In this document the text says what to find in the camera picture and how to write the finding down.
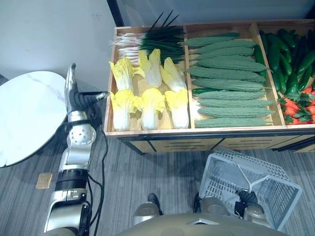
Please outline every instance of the gray carpet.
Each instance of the gray carpet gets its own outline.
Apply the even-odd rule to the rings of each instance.
[[[0,169],[0,235],[40,235],[54,184],[50,189],[35,189],[40,173],[57,172],[65,139],[58,134],[41,153],[26,161]],[[91,161],[91,175],[101,180],[100,161],[103,139],[96,143]],[[314,154],[246,150],[252,155],[281,165],[292,180],[303,188],[303,194],[290,216],[284,231],[292,236],[315,235]],[[209,152],[136,154],[116,139],[109,140],[105,161],[105,202],[100,236],[113,236],[132,225],[132,214],[146,201],[150,192],[160,199],[165,214],[192,212]],[[99,189],[93,185],[94,212]]]

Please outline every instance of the carrot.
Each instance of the carrot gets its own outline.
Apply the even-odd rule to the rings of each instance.
[[[284,114],[289,115],[289,116],[294,116],[297,112],[298,110],[293,107],[286,107]]]
[[[284,107],[292,107],[296,110],[298,110],[298,106],[295,104],[295,102],[293,102],[292,100],[288,99],[288,98],[284,98],[285,102],[280,102],[282,106]]]
[[[310,123],[309,121],[300,121],[299,118],[292,118],[292,119],[293,119],[293,122],[288,123],[288,124],[309,124]]]
[[[311,115],[312,120],[309,121],[310,124],[315,124],[315,115]]]
[[[306,107],[305,110],[309,111],[311,115],[315,115],[315,106]]]
[[[304,89],[301,93],[311,93],[312,92],[312,86],[308,86],[306,89]]]

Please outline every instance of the white wall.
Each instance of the white wall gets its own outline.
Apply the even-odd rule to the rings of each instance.
[[[304,18],[314,0],[117,0],[124,24],[152,25],[161,12],[175,23]]]
[[[0,0],[0,74],[75,62],[81,90],[107,89],[114,26],[106,0]]]

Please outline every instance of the white plastic basket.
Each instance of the white plastic basket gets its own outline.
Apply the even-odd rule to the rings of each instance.
[[[281,230],[302,194],[299,185],[292,183],[280,166],[244,155],[223,147],[208,156],[199,196],[221,199],[234,215],[239,201],[237,190],[249,189],[256,193],[271,227]]]

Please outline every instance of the marble tabletop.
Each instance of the marble tabletop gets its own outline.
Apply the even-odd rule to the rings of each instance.
[[[66,116],[65,79],[53,72],[20,75],[0,86],[0,167],[48,142]]]

